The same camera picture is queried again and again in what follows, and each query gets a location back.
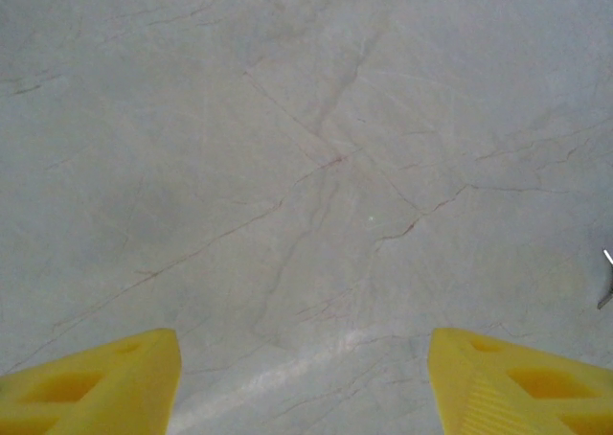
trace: yellow plastic part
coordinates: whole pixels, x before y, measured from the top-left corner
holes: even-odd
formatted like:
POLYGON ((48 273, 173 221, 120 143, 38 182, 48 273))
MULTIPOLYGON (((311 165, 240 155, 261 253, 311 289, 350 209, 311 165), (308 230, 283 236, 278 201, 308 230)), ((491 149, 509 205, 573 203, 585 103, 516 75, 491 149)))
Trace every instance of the yellow plastic part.
POLYGON ((613 372, 488 336, 434 330, 445 435, 612 435, 613 372))
POLYGON ((0 435, 162 435, 179 382, 172 330, 0 378, 0 435))

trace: marble floor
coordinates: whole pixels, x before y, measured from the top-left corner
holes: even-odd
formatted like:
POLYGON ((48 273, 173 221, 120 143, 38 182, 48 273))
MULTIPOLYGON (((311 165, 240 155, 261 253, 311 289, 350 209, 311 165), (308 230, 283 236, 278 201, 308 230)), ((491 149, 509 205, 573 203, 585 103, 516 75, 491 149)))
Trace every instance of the marble floor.
POLYGON ((613 365, 611 0, 0 0, 0 373, 157 327, 169 434, 442 434, 429 335, 613 365))

